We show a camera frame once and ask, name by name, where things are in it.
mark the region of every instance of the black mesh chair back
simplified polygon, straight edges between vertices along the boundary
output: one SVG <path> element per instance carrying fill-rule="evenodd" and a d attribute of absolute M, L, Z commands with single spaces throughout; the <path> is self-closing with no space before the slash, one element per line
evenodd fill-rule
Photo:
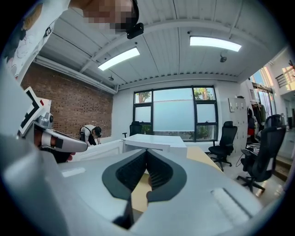
<path fill-rule="evenodd" d="M 272 115 L 266 119 L 264 128 L 268 128 L 272 126 L 275 126 L 275 127 L 283 126 L 281 115 Z"/>
<path fill-rule="evenodd" d="M 133 121 L 130 125 L 130 136 L 141 134 L 142 125 L 139 124 L 139 121 Z"/>
<path fill-rule="evenodd" d="M 233 126 L 232 121 L 226 121 L 222 127 L 222 135 L 219 145 L 227 150 L 228 155 L 234 150 L 233 146 L 229 147 L 229 145 L 233 144 L 237 130 L 238 128 Z"/>
<path fill-rule="evenodd" d="M 259 153 L 251 171 L 251 175 L 253 175 L 257 182 L 265 181 L 273 174 L 276 168 L 276 156 L 282 145 L 285 133 L 285 126 L 272 126 L 262 130 Z M 270 161 L 272 161 L 272 166 L 268 170 L 267 167 Z"/>

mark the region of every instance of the white table surface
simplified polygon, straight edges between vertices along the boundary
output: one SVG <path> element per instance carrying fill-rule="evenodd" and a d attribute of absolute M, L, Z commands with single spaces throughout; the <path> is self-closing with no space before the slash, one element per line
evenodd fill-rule
<path fill-rule="evenodd" d="M 157 135 L 133 135 L 128 138 L 124 138 L 126 141 L 144 142 L 151 144 L 169 145 L 172 148 L 186 148 L 183 140 L 179 136 L 157 136 Z"/>

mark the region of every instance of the railing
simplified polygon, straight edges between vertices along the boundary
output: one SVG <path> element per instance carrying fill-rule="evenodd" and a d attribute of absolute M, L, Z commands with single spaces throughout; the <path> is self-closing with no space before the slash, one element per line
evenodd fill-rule
<path fill-rule="evenodd" d="M 295 70 L 291 68 L 290 70 L 276 77 L 276 80 L 280 88 L 289 83 L 295 82 Z"/>

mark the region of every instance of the staircase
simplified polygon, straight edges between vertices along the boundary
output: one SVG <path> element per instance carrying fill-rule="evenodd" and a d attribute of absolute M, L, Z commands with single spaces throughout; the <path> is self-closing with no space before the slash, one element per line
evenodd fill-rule
<path fill-rule="evenodd" d="M 275 169 L 274 175 L 280 178 L 281 180 L 286 181 L 291 165 L 292 165 L 291 159 L 277 156 L 276 169 Z"/>

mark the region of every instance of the ceiling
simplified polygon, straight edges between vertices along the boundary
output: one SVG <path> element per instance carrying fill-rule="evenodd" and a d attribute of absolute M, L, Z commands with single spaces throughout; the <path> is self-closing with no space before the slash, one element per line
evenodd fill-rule
<path fill-rule="evenodd" d="M 132 40 L 111 35 L 69 9 L 57 20 L 40 55 L 119 89 L 169 79 L 242 82 L 271 60 L 286 41 L 275 20 L 252 0 L 138 0 L 145 32 Z M 210 36 L 242 45 L 239 52 L 191 47 L 189 37 Z M 101 71 L 98 66 L 137 47 L 140 56 Z M 220 54 L 227 61 L 220 62 Z"/>

